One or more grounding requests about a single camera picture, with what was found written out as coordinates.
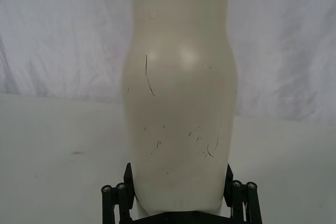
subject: scratch mark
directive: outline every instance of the scratch mark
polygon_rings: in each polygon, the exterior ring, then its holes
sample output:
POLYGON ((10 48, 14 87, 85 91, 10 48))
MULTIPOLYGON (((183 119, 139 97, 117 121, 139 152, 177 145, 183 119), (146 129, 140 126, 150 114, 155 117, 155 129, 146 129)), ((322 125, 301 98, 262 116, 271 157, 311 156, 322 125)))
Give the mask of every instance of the scratch mark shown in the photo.
POLYGON ((161 141, 158 141, 158 143, 156 144, 156 148, 158 148, 159 145, 161 145, 161 141))
POLYGON ((81 155, 84 154, 84 152, 71 152, 72 155, 81 155))
POLYGON ((147 83, 148 83, 148 87, 149 87, 149 89, 150 89, 151 92, 152 92, 152 95, 155 96, 155 94, 154 94, 154 92, 153 92, 153 90, 152 90, 151 84, 149 83, 149 79, 148 79, 148 77, 147 77, 147 83))
POLYGON ((207 150, 208 150, 208 154, 210 155, 210 157, 214 158, 214 156, 211 155, 211 153, 209 152, 209 145, 208 145, 208 147, 207 147, 207 150))
POLYGON ((215 150, 217 150, 217 146, 218 146, 218 140, 219 140, 219 137, 217 138, 217 143, 216 143, 215 150))
POLYGON ((147 55, 146 55, 145 75, 147 76, 147 55))

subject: black screw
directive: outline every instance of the black screw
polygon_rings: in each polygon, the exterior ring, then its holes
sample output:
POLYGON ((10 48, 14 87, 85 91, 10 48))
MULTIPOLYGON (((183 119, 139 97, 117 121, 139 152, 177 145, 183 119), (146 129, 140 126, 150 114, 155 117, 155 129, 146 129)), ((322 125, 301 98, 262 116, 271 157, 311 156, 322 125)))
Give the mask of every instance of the black screw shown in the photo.
POLYGON ((124 189, 125 188, 125 184, 119 184, 118 186, 117 186, 117 189, 119 189, 119 190, 122 190, 122 189, 124 189))
POLYGON ((238 181, 234 181, 233 182, 233 185, 236 186, 236 187, 239 187, 240 186, 240 183, 238 181))
POLYGON ((254 184, 254 183, 248 183, 247 186, 251 189, 256 189, 256 184, 254 184))

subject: white cloth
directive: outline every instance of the white cloth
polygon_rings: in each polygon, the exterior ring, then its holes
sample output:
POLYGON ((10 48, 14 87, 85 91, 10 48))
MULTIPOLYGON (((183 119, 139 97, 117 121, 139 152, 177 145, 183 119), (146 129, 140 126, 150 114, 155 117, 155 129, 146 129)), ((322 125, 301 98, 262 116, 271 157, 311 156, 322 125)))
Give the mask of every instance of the white cloth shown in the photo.
MULTIPOLYGON (((336 0, 229 0, 237 114, 336 123, 336 0)), ((121 101, 131 0, 0 0, 0 92, 121 101)))

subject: bottle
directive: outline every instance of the bottle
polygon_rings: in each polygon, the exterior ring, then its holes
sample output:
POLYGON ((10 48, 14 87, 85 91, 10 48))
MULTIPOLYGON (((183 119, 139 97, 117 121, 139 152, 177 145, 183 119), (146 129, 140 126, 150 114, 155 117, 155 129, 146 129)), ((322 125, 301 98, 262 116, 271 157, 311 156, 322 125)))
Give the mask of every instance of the bottle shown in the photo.
POLYGON ((227 0, 133 0, 122 74, 135 194, 147 215, 222 205, 237 97, 227 0))

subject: white fabric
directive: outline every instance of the white fabric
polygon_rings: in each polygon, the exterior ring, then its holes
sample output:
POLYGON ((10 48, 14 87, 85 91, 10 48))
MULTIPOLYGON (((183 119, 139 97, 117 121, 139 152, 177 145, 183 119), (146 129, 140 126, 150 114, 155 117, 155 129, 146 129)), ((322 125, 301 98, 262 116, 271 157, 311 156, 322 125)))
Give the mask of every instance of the white fabric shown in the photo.
MULTIPOLYGON (((237 114, 336 123, 336 0, 229 0, 237 114)), ((131 0, 0 0, 0 92, 120 102, 131 0)))

